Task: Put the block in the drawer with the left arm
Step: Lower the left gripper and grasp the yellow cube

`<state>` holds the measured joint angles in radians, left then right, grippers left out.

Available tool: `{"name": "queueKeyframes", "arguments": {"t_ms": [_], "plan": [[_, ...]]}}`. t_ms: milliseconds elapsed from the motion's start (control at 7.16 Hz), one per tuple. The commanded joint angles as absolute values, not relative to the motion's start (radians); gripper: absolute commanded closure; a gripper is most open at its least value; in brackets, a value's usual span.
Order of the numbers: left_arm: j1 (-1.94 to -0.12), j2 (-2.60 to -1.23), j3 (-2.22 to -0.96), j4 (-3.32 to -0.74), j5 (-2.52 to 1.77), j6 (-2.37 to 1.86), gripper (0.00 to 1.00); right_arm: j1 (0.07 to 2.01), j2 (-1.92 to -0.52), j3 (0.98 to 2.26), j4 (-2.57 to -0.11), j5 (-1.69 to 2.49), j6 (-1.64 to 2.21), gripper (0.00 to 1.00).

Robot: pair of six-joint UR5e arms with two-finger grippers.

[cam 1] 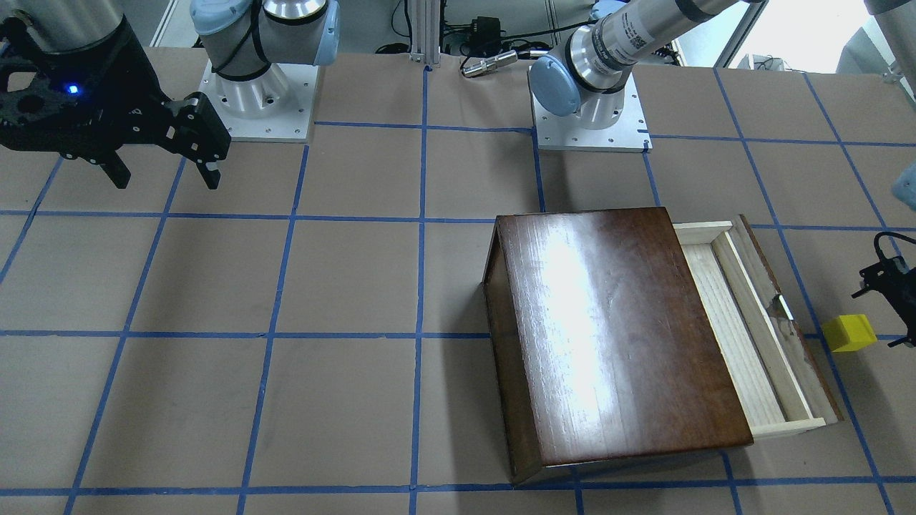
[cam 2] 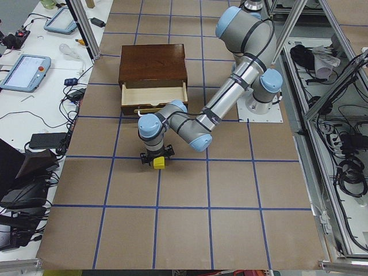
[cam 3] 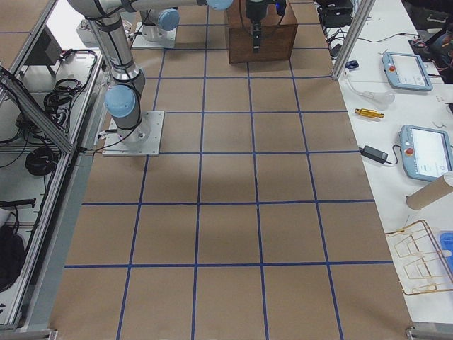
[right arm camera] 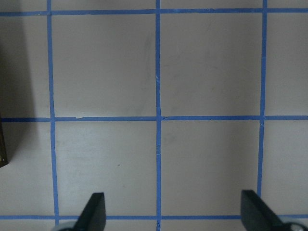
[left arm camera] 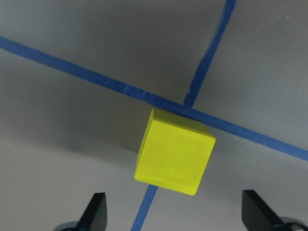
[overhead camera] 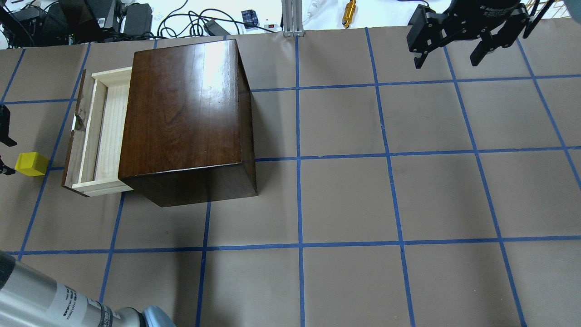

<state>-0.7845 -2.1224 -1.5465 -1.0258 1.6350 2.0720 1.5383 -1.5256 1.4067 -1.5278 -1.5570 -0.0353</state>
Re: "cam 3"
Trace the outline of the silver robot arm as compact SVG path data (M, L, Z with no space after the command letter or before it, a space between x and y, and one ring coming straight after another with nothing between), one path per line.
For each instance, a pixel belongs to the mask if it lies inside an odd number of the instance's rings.
M159 25L159 19L170 13L175 17L164 30L171 30L179 24L181 6L209 6L224 11L231 1L70 1L73 9L95 27L95 39L101 52L110 62L114 86L105 95L105 107L117 127L120 140L142 141L148 138L149 129L142 122L140 107L145 77L135 63L123 27L121 13L148 12L148 22Z
M140 11L140 16L142 35L153 43L169 40L180 22L179 12L174 8Z

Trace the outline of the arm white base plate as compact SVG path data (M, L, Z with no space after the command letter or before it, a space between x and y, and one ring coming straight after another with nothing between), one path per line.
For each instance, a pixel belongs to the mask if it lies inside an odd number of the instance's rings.
M144 111L141 124L124 141L120 140L127 136L125 130L106 136L106 148L101 150L102 154L106 157L158 156L163 125L162 110Z
M176 43L177 28L170 31L160 29L157 25L142 25L139 21L132 49L172 49Z

